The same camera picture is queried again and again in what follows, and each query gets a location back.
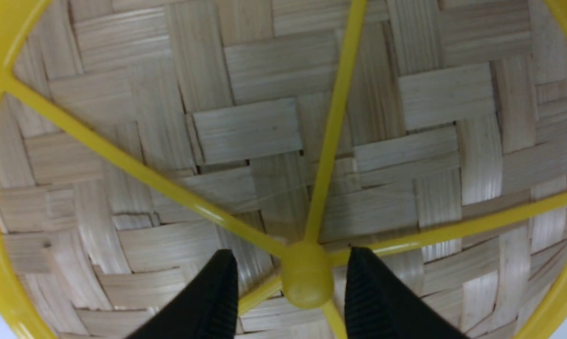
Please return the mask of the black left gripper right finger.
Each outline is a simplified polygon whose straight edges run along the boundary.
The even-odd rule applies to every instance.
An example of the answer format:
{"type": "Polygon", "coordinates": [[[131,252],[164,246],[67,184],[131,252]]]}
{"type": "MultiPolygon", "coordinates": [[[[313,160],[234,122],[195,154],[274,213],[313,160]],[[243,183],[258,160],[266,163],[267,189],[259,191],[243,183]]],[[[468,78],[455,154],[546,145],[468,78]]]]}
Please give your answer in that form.
{"type": "Polygon", "coordinates": [[[353,247],[346,272],[350,339],[465,339],[368,248],[353,247]]]}

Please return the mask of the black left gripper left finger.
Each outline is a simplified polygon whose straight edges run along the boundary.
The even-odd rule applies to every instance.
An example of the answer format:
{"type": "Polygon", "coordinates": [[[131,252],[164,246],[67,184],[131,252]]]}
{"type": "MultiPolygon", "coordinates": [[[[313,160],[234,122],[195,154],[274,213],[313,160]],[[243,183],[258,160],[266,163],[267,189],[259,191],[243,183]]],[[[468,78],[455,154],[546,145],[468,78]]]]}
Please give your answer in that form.
{"type": "Polygon", "coordinates": [[[184,290],[128,338],[233,339],[239,302],[236,258],[230,249],[221,249],[184,290]]]}

